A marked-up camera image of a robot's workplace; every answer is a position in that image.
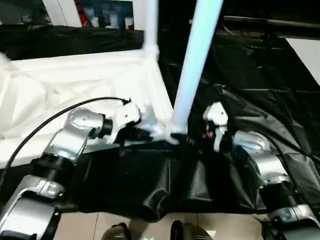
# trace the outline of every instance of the robotic arm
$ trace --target robotic arm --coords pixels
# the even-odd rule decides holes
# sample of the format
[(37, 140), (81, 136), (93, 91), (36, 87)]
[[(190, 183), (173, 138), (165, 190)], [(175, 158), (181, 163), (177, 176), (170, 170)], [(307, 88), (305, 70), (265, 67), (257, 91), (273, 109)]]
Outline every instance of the robotic arm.
[(228, 142), (231, 154), (236, 159), (246, 159), (256, 175), (255, 186), (270, 212), (271, 228), (266, 239), (320, 239), (319, 219), (295, 189), (278, 152), (272, 149), (275, 146), (256, 132), (238, 130), (233, 136), (226, 136), (228, 115), (220, 102), (208, 107), (203, 118), (208, 123), (207, 136), (213, 141), (213, 149), (222, 152), (223, 142)]
[(60, 220), (52, 202), (65, 193), (87, 140), (108, 136), (107, 144), (112, 144), (121, 129), (139, 121), (139, 109), (132, 102), (123, 105), (111, 119), (85, 108), (70, 111), (64, 127), (35, 159), (32, 175), (22, 179), (2, 211), (0, 239), (52, 239)]

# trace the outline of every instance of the black cloth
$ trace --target black cloth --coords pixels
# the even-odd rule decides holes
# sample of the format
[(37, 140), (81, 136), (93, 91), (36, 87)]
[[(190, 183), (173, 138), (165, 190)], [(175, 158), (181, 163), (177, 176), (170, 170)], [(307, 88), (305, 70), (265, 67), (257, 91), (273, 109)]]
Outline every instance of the black cloth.
[[(159, 34), (159, 67), (174, 103), (188, 34)], [(138, 49), (140, 31), (60, 26), (0, 26), (0, 51), (12, 60)], [(146, 143), (84, 154), (63, 211), (106, 211), (153, 222), (167, 212), (263, 213), (246, 165), (217, 154), (202, 114), (221, 101), (228, 128), (259, 130), (277, 141), (308, 200), (320, 206), (320, 87), (285, 39), (216, 36), (181, 144)], [(18, 180), (30, 166), (13, 167)], [(5, 202), (15, 188), (6, 186)]]

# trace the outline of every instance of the tile floor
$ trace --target tile floor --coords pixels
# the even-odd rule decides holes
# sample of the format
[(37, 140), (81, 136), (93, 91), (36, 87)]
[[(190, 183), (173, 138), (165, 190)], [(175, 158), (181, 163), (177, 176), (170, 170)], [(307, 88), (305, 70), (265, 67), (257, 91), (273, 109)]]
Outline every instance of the tile floor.
[(65, 213), (54, 240), (100, 240), (112, 225), (126, 223), (132, 240), (169, 240), (173, 221), (204, 228), (214, 240), (262, 240), (264, 216), (224, 213), (170, 213), (157, 223), (147, 223), (110, 213)]

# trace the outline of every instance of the white pole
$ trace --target white pole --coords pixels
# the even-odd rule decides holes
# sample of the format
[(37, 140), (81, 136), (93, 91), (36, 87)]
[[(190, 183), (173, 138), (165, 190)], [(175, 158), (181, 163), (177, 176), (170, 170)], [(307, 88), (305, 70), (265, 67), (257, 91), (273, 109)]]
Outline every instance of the white pole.
[(147, 55), (157, 58), (158, 47), (158, 0), (144, 0), (145, 2), (145, 29), (143, 49)]
[(188, 116), (216, 29), (223, 0), (198, 0), (171, 118), (171, 130), (185, 133)]

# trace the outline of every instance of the red object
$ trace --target red object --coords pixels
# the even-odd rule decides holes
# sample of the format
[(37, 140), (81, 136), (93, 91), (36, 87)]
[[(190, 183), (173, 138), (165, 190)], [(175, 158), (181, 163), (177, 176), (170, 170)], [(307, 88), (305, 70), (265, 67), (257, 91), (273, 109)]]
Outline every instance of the red object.
[(89, 27), (89, 20), (80, 4), (76, 5), (82, 27)]

